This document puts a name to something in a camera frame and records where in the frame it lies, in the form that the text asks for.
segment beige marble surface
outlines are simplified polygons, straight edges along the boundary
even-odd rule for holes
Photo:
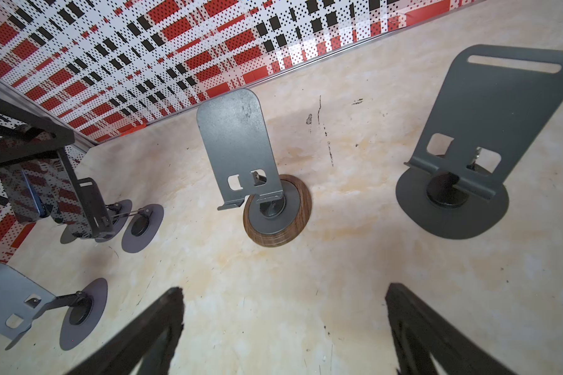
[[[195,110],[91,149],[78,176],[108,202],[162,204],[165,220],[138,254],[121,235],[61,245],[62,227],[40,221],[10,265],[55,294],[104,277],[108,304],[68,352],[64,309],[11,351],[0,336],[0,374],[63,373],[171,286],[187,307],[172,374],[394,374],[392,281],[512,370],[563,374],[563,104],[506,181],[506,216],[481,236],[430,235],[394,195],[451,61],[477,43],[563,49],[563,1],[487,0],[253,89],[279,172],[313,195],[306,229],[279,248],[248,239],[241,209],[217,211]]]

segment table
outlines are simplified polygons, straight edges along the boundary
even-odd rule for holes
[[[521,374],[563,374],[563,104],[505,185],[510,208],[481,236],[428,234],[394,188],[453,58],[478,43],[563,49],[563,0],[487,0],[253,87],[280,173],[313,196],[307,227],[278,248],[252,243],[222,199],[195,110],[92,148],[77,168],[106,202],[159,203],[165,219],[137,254],[116,239],[61,245],[37,223],[9,264],[55,294],[98,277],[109,301],[96,330],[58,346],[65,309],[37,319],[0,374],[61,374],[171,286],[185,329],[171,374],[391,374],[383,299],[407,285]]]

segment gray circular disc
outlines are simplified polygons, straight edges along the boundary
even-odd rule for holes
[[[296,186],[284,179],[280,181],[283,194],[286,197],[286,206],[278,216],[271,219],[266,218],[261,214],[259,210],[260,203],[256,203],[256,199],[252,200],[248,209],[250,225],[257,232],[264,235],[274,235],[286,229],[288,225],[292,224],[300,209],[300,194]]]
[[[504,185],[489,201],[470,194],[460,207],[441,207],[428,198],[431,179],[426,172],[409,168],[396,183],[396,200],[413,221],[433,235],[448,239],[478,236],[498,223],[509,208]]]
[[[125,200],[121,200],[120,202],[117,202],[117,203],[119,203],[121,205],[121,210],[120,210],[119,214],[128,214],[128,213],[131,212],[131,207],[132,207],[131,200],[125,199]],[[109,215],[112,218],[115,215],[114,211],[109,210]],[[105,243],[109,239],[112,239],[113,237],[117,236],[117,234],[119,234],[121,229],[123,229],[123,227],[125,226],[126,222],[127,222],[127,217],[120,217],[113,224],[114,233],[112,235],[108,235],[108,236],[103,237],[103,238],[95,238],[96,242],[97,243],[98,242],[99,243]]]
[[[108,283],[103,278],[97,278],[83,288],[83,292],[86,292],[92,298],[92,310],[83,323],[74,326],[69,323],[69,316],[73,308],[68,308],[60,328],[60,348],[62,350],[75,348],[94,330],[106,307],[108,291]]]
[[[134,215],[131,219],[129,224],[127,225],[127,229],[125,229],[125,233],[123,233],[123,239],[121,239],[121,247],[123,251],[126,253],[137,253],[142,251],[152,238],[157,234],[158,228],[161,226],[161,222],[163,221],[163,217],[165,215],[165,209],[161,205],[146,205],[143,208],[150,208],[152,210],[152,214],[150,215],[150,223],[148,224],[148,228],[141,236],[134,236],[131,234],[131,228],[133,224],[137,220],[139,215]]]
[[[61,244],[70,244],[71,242],[75,241],[77,237],[75,237],[71,231],[69,230],[69,226],[65,227],[65,230],[62,231],[60,235],[60,243]]]

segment wooden base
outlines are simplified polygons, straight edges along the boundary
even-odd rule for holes
[[[250,203],[255,196],[251,195],[244,206],[244,229],[246,230],[246,234],[252,241],[255,241],[257,244],[264,247],[277,247],[289,243],[300,234],[304,227],[306,227],[308,218],[311,216],[313,201],[311,200],[311,193],[308,192],[307,185],[305,185],[304,182],[297,177],[291,175],[280,175],[280,179],[286,180],[296,186],[300,195],[300,208],[298,209],[298,214],[296,215],[294,221],[286,229],[273,235],[264,235],[257,232],[252,227],[250,220],[248,219]]]

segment wood grain ring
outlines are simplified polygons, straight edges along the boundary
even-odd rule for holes
[[[286,180],[287,182],[296,186],[298,193],[300,195],[300,208],[298,209],[298,214],[294,221],[288,225],[288,227],[278,233],[273,235],[264,235],[257,232],[250,224],[248,219],[248,211],[250,208],[250,203],[255,198],[255,195],[248,197],[246,205],[244,206],[244,230],[246,234],[252,241],[264,247],[277,247],[289,243],[295,239],[302,229],[307,226],[308,218],[311,216],[311,208],[313,206],[313,201],[311,200],[311,193],[308,191],[307,185],[304,184],[298,177],[292,175],[280,175],[280,179]]]

